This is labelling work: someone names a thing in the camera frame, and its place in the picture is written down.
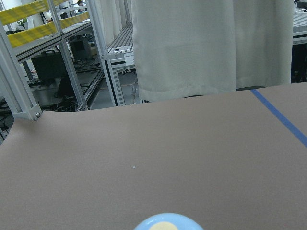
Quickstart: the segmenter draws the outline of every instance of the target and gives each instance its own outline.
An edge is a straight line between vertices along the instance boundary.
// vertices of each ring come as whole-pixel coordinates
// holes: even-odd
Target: brown mat
[[[260,91],[306,134],[306,84]],[[45,111],[0,146],[0,229],[132,230],[175,212],[206,230],[306,230],[306,176],[305,146],[250,91]]]

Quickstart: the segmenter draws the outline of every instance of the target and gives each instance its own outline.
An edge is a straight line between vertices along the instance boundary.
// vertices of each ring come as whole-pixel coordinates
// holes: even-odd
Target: light blue round object
[[[198,223],[183,215],[163,213],[144,220],[134,230],[204,230]]]

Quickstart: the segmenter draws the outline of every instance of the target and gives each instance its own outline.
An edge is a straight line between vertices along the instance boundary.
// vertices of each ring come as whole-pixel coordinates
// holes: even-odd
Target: green plant
[[[24,19],[17,21],[17,24],[21,25],[25,29],[24,23],[26,23],[26,22],[28,22],[28,20],[26,18],[24,18]]]

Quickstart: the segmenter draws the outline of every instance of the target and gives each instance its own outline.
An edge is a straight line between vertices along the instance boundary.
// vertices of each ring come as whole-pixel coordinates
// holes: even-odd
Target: blue tape line
[[[275,117],[278,118],[278,120],[283,123],[284,126],[286,126],[291,133],[293,133],[294,136],[296,136],[299,141],[305,145],[307,148],[307,137],[295,126],[289,121],[281,112],[279,112],[278,109],[274,107],[259,91],[257,90],[251,90],[251,92],[259,99],[259,101],[264,104],[272,114],[275,115]]]

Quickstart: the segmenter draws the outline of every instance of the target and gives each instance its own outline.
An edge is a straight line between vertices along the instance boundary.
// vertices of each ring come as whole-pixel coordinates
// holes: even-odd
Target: curtain
[[[99,0],[96,2],[98,16],[103,22],[106,45],[110,45],[126,26],[126,12],[123,0]]]
[[[141,99],[290,83],[291,1],[132,0]]]

